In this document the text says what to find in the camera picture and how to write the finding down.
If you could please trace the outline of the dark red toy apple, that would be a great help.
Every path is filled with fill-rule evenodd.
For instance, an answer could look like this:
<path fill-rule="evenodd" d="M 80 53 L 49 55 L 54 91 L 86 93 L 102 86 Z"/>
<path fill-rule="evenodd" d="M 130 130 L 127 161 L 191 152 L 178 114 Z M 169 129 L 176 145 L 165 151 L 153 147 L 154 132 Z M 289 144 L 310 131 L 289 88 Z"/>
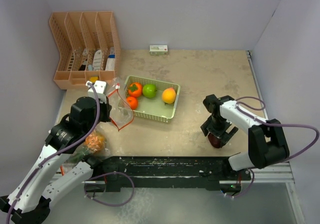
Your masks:
<path fill-rule="evenodd" d="M 215 135 L 213 135 L 212 133 L 209 133 L 207 136 L 210 144 L 216 148 L 216 149 L 220 149 L 222 147 L 221 144 L 221 139 L 219 139 L 218 137 L 216 137 Z"/>

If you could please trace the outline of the clear zip bag orange zipper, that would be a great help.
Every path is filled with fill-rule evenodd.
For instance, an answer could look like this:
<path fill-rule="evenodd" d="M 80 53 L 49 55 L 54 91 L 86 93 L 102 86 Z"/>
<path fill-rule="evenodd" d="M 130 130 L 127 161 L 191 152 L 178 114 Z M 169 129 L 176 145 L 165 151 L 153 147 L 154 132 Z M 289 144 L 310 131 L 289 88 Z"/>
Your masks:
<path fill-rule="evenodd" d="M 85 141 L 80 144 L 74 153 L 60 166 L 61 174 L 65 175 L 87 155 L 94 155 L 102 159 L 111 156 L 109 142 L 101 125 L 97 125 L 89 136 L 86 137 Z"/>

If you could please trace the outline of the toy pineapple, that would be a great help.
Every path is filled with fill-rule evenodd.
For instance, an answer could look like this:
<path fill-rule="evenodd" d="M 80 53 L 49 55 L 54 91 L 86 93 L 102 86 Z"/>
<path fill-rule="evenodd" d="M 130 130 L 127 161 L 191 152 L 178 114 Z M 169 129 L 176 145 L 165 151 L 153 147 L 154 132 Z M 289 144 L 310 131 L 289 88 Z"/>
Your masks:
<path fill-rule="evenodd" d="M 67 159 L 67 163 L 78 163 L 82 158 L 96 154 L 104 150 L 106 147 L 106 138 L 98 131 L 93 131 L 85 141 L 76 148 L 75 152 Z"/>

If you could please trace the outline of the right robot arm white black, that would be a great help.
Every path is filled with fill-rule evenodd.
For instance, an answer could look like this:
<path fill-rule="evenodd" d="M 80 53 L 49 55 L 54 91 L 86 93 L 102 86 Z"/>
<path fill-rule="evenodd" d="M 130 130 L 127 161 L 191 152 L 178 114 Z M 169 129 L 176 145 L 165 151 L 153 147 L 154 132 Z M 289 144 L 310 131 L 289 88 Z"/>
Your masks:
<path fill-rule="evenodd" d="M 235 179 L 240 170 L 263 169 L 290 156 L 282 124 L 277 119 L 259 117 L 228 95 L 218 98 L 212 94 L 202 103 L 210 116 L 200 128 L 214 148 L 225 146 L 239 129 L 248 137 L 248 151 L 227 158 L 222 168 L 226 179 Z"/>

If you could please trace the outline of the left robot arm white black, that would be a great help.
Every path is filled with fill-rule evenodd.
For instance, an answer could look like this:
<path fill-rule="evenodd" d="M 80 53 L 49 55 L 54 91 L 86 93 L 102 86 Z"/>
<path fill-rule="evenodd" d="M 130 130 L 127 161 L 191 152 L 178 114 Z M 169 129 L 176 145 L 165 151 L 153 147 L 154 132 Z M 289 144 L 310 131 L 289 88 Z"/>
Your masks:
<path fill-rule="evenodd" d="M 81 97 L 52 127 L 42 151 L 19 186 L 0 199 L 0 209 L 7 214 L 6 223 L 41 224 L 51 207 L 64 193 L 87 178 L 98 180 L 103 175 L 102 166 L 94 158 L 85 158 L 76 167 L 75 174 L 51 182 L 62 165 L 85 141 L 99 122 L 109 122 L 111 105 L 108 98 Z"/>

